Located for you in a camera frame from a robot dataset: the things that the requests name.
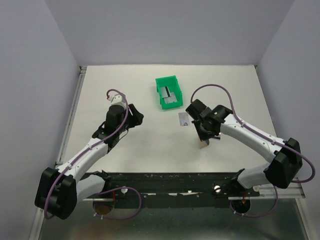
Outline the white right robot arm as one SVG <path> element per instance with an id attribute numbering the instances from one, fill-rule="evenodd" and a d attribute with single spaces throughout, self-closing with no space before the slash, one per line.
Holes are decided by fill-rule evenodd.
<path id="1" fill-rule="evenodd" d="M 272 184 L 280 189 L 286 189 L 295 178 L 303 163 L 297 154 L 300 144 L 290 138 L 283 140 L 284 146 L 276 145 L 281 139 L 238 120 L 233 111 L 223 105 L 210 109 L 200 100 L 194 100 L 186 112 L 191 116 L 198 137 L 208 141 L 218 134 L 224 134 L 243 143 L 266 160 L 265 165 L 251 169 L 241 169 L 232 178 L 230 191 L 241 196 L 248 189 L 265 184 Z"/>

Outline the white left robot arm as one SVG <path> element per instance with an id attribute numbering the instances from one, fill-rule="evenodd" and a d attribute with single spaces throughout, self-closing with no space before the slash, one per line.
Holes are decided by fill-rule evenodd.
<path id="1" fill-rule="evenodd" d="M 122 132 L 141 125 L 143 118 L 133 104 L 112 104 L 81 152 L 58 168 L 48 167 L 42 172 L 34 204 L 47 220 L 65 220 L 78 202 L 95 194 L 104 198 L 119 190 L 111 187 L 107 173 L 88 170 L 117 145 Z"/>

